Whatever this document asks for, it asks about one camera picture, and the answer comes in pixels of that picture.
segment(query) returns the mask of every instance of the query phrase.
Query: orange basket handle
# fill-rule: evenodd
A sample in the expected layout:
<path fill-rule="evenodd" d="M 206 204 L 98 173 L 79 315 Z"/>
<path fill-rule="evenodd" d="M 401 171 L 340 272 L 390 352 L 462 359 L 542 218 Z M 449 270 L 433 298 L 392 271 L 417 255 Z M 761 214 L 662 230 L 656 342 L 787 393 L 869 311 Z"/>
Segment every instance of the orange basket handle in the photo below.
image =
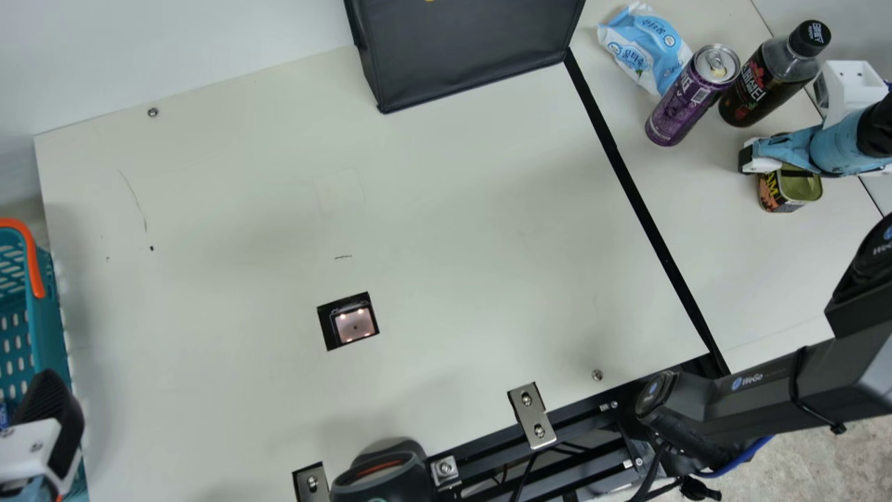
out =
<path fill-rule="evenodd" d="M 22 237 L 25 238 L 25 255 L 28 259 L 28 276 L 31 279 L 31 289 L 34 296 L 39 299 L 46 297 L 46 289 L 44 289 L 44 279 L 40 275 L 40 264 L 37 262 L 37 244 L 34 243 L 34 236 L 31 230 L 25 226 L 25 223 L 13 218 L 0 218 L 0 229 L 7 228 L 17 230 Z"/>

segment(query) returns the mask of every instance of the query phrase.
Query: white table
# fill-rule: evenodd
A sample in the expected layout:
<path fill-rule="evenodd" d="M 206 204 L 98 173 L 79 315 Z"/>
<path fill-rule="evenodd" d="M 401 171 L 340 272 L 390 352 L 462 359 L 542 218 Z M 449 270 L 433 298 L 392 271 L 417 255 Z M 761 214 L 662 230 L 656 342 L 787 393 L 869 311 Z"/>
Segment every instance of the white table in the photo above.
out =
<path fill-rule="evenodd" d="M 648 3 L 694 52 L 722 43 L 746 61 L 771 36 L 748 0 Z M 616 12 L 588 2 L 571 48 L 731 370 L 832 337 L 823 308 L 880 213 L 857 178 L 825 180 L 823 198 L 796 213 L 766 213 L 754 178 L 737 173 L 744 140 L 819 123 L 812 103 L 800 93 L 746 130 L 711 110 L 680 145 L 656 146 L 644 122 L 658 98 L 597 41 L 597 24 Z"/>
<path fill-rule="evenodd" d="M 36 138 L 94 502 L 293 500 L 706 352 L 561 66 L 385 116 L 345 47 L 153 105 Z"/>

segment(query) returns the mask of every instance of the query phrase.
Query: teal basket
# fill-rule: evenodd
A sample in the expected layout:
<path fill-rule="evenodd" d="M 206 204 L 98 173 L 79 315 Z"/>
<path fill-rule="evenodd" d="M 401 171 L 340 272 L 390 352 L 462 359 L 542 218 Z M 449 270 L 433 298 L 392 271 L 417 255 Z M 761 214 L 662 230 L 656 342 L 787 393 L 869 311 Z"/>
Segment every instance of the teal basket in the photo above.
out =
<path fill-rule="evenodd" d="M 47 368 L 71 388 L 53 259 L 24 224 L 0 218 L 0 400 L 9 417 Z M 89 500 L 83 461 L 65 500 Z"/>

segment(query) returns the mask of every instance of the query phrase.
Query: canned food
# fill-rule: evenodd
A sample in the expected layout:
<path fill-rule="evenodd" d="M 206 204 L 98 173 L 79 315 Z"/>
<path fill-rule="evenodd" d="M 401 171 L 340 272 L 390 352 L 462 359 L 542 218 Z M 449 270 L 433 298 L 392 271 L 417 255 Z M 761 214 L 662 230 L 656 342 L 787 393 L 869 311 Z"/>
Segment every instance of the canned food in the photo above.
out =
<path fill-rule="evenodd" d="M 792 213 L 824 193 L 820 176 L 788 163 L 777 171 L 758 173 L 756 182 L 759 202 L 769 213 Z"/>
<path fill-rule="evenodd" d="M 712 44 L 698 50 L 645 123 L 648 138 L 660 146 L 681 143 L 738 75 L 740 59 L 727 46 Z"/>

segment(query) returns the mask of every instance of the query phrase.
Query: screw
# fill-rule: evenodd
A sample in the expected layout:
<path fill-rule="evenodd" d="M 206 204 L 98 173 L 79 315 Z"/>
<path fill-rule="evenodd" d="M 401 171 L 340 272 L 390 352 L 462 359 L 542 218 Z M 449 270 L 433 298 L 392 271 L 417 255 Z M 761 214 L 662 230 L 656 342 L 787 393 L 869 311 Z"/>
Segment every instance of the screw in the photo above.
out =
<path fill-rule="evenodd" d="M 440 471 L 440 474 L 451 474 L 452 473 L 452 464 L 443 460 L 437 465 L 437 470 Z"/>

